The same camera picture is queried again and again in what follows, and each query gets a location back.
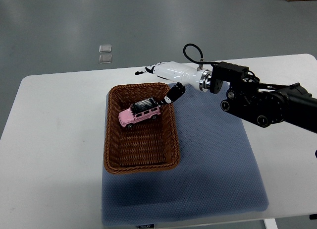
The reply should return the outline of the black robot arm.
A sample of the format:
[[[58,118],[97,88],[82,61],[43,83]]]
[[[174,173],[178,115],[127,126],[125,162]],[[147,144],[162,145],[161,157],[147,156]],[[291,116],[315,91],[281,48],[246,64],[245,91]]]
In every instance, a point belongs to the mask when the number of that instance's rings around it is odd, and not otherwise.
[[[146,66],[136,74],[150,73],[175,82],[160,104],[171,104],[185,93],[185,86],[218,94],[224,82],[229,83],[223,111],[266,128],[272,124],[287,122],[311,132],[317,131],[317,100],[300,85],[276,85],[261,83],[246,66],[227,62],[205,62],[197,68],[177,62],[159,62]]]

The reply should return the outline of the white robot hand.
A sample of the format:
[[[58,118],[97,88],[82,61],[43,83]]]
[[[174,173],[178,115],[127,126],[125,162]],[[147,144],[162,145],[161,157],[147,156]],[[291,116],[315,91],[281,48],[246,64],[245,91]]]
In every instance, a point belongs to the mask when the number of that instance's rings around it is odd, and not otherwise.
[[[191,85],[195,89],[206,92],[208,90],[208,78],[211,77],[212,71],[204,68],[194,68],[186,64],[174,61],[160,62],[154,64],[153,67],[146,66],[138,71],[135,75],[143,73],[155,74],[156,76],[177,82],[159,101],[159,105],[168,105],[178,100],[186,91],[184,85]]]

